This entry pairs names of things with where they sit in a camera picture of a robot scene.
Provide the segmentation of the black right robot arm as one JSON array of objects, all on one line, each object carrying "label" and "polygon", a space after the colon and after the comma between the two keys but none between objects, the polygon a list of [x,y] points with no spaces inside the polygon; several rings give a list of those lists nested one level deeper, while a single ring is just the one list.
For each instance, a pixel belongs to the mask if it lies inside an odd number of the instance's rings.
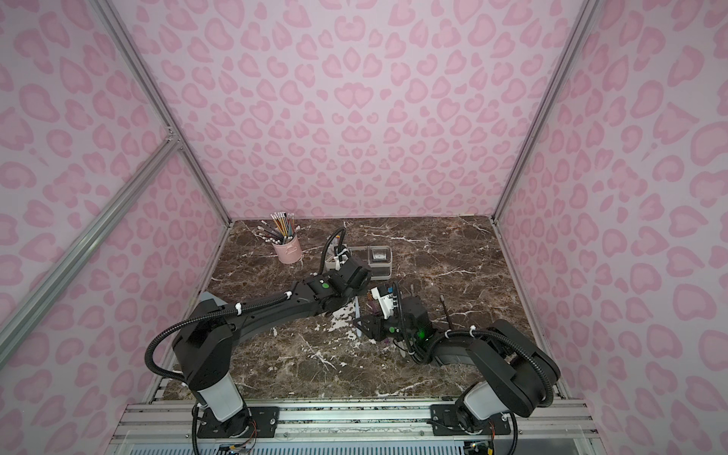
[{"label": "black right robot arm", "polygon": [[417,297],[375,300],[379,309],[354,320],[363,335],[401,342],[417,364],[471,365],[482,376],[457,398],[450,417],[432,420],[435,428],[481,434],[493,429],[494,415],[529,417],[554,403],[559,367],[510,322],[496,320],[485,329],[443,329],[435,327]]}]

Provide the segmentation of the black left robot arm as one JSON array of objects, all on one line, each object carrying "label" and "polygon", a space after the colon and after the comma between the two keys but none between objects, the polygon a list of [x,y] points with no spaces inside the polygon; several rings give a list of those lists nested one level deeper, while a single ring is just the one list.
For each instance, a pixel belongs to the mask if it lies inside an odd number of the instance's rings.
[{"label": "black left robot arm", "polygon": [[160,377],[188,386],[206,411],[206,428],[237,436],[252,426],[252,416],[229,370],[233,349],[278,325],[331,315],[365,291],[371,267],[345,245],[346,229],[333,232],[322,250],[318,273],[272,295],[219,305],[202,301],[187,320],[155,336],[144,362]]}]

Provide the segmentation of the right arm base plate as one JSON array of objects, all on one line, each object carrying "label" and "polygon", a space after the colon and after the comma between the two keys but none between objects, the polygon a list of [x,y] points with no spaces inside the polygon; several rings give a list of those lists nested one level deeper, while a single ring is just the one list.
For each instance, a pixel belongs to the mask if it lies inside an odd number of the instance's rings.
[{"label": "right arm base plate", "polygon": [[456,404],[431,405],[428,424],[435,436],[492,437],[512,433],[508,416],[495,413],[485,419],[479,419],[465,406]]}]

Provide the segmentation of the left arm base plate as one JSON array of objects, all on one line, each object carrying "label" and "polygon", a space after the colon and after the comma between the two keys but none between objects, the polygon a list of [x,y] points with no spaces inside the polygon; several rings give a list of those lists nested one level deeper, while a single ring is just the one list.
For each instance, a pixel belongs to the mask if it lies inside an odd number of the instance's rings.
[{"label": "left arm base plate", "polygon": [[273,438],[280,418],[279,407],[244,407],[231,419],[219,421],[211,409],[199,419],[196,436],[202,439]]}]

